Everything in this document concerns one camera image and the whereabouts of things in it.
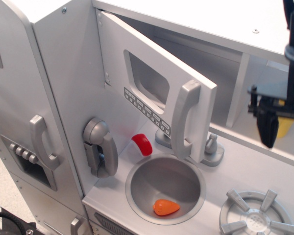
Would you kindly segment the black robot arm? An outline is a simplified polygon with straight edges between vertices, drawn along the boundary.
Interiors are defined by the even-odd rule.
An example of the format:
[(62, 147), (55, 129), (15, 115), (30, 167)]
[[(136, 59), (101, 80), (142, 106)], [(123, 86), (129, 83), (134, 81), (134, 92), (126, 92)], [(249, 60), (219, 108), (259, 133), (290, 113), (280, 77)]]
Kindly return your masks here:
[(288, 80), (281, 85), (252, 85), (248, 88), (248, 112), (257, 118), (262, 144), (273, 148), (278, 134), (279, 117), (294, 119), (294, 0), (285, 0), (284, 13), (290, 31), (285, 57), (289, 60)]

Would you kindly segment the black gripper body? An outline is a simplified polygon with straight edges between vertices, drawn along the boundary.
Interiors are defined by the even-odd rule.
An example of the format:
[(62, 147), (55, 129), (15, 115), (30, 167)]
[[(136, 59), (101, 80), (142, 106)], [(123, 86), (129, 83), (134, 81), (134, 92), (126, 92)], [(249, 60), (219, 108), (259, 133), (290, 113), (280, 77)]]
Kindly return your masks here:
[(277, 116), (294, 119), (294, 56), (289, 57), (288, 80), (273, 83), (252, 85), (248, 88), (250, 103), (248, 112), (257, 116), (261, 109)]

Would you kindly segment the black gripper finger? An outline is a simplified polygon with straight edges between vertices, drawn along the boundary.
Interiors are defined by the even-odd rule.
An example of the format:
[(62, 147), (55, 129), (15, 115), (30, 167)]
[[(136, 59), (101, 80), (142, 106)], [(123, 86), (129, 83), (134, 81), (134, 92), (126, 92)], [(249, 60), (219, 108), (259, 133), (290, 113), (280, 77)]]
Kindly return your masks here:
[(260, 103), (257, 108), (256, 117), (258, 132), (262, 144), (267, 148), (273, 148), (279, 127), (276, 112), (268, 108), (265, 103)]

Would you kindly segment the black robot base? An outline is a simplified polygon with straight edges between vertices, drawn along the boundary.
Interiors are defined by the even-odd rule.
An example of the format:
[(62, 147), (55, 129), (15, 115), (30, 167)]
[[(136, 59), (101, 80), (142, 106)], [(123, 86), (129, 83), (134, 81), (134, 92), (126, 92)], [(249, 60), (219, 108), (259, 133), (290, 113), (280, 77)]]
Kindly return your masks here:
[(40, 235), (35, 223), (26, 223), (0, 207), (0, 235)]

